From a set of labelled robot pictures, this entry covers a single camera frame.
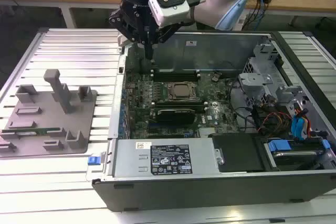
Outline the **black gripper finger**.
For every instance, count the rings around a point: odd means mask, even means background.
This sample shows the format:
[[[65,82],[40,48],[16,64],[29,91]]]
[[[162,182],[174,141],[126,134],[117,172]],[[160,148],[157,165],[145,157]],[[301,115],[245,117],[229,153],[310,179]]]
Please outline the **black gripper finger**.
[[[153,58],[154,45],[166,42],[181,27],[181,23],[168,25],[162,28],[159,28],[158,25],[151,26],[149,30],[149,58]]]
[[[121,3],[120,8],[111,13],[109,23],[129,41],[142,45],[146,59],[150,59],[150,9],[148,6]]]

